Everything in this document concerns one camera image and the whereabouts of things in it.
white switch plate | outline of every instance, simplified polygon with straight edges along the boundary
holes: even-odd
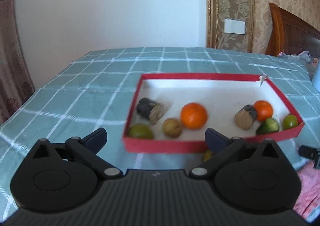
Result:
[[[224,19],[224,32],[225,33],[245,34],[244,27],[245,27],[244,21],[235,21],[235,20],[230,20],[230,19]]]

curtain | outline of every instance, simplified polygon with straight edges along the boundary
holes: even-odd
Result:
[[[0,124],[33,92],[16,31],[13,0],[0,0]]]

pink fabric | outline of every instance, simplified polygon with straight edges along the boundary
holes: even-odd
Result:
[[[309,162],[298,175],[302,189],[293,210],[306,219],[320,205],[320,169],[314,169],[313,162]]]

cucumber slice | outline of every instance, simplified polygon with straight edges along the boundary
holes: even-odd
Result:
[[[267,118],[256,130],[257,135],[278,132],[280,129],[279,123],[273,118]]]

bed sheet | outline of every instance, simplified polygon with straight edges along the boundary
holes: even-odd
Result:
[[[201,162],[201,154],[128,153],[121,135],[137,81],[143,73],[207,72],[266,74],[290,99],[305,126],[295,139],[279,142],[295,169],[306,159],[299,145],[320,147],[320,93],[310,79],[315,68],[273,56],[209,48],[127,48],[93,51],[73,61],[0,126],[0,221],[16,209],[12,176],[39,138],[53,143],[84,137],[104,127],[108,141],[98,155],[120,168],[181,169]]]

